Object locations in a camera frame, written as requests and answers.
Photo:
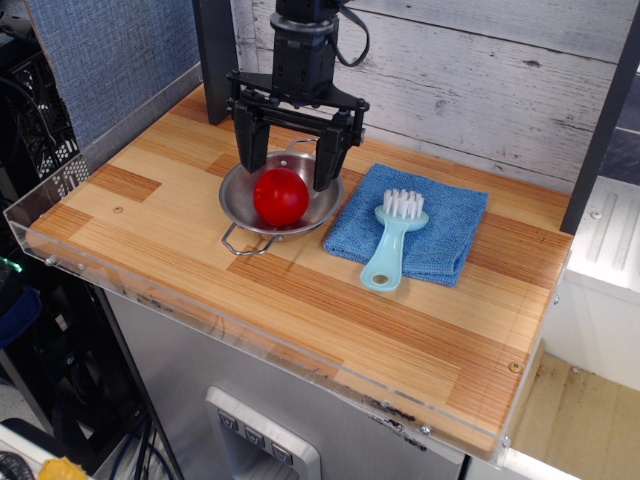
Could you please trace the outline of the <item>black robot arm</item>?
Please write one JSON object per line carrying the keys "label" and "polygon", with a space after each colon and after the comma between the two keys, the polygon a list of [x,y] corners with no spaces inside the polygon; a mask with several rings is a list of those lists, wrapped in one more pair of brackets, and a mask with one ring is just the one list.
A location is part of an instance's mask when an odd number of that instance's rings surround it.
{"label": "black robot arm", "polygon": [[227,111],[234,121],[239,158],[253,174],[266,164],[273,125],[317,137],[313,188],[320,192],[338,178],[348,150],[364,138],[369,104],[333,84],[335,63],[355,67],[368,54],[349,62],[338,47],[339,16],[366,25],[344,1],[278,1],[272,72],[227,74],[231,96]]}

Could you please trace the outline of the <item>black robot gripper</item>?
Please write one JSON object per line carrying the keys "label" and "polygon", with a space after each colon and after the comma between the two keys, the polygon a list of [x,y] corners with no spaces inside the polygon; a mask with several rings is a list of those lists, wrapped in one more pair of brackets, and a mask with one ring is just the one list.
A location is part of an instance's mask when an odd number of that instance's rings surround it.
{"label": "black robot gripper", "polygon": [[270,127],[277,125],[318,137],[315,191],[326,190],[339,176],[348,149],[363,141],[369,104],[334,85],[337,62],[353,67],[362,59],[344,58],[336,29],[278,29],[270,74],[234,70],[227,75],[232,85],[228,111],[247,172],[265,165]]}

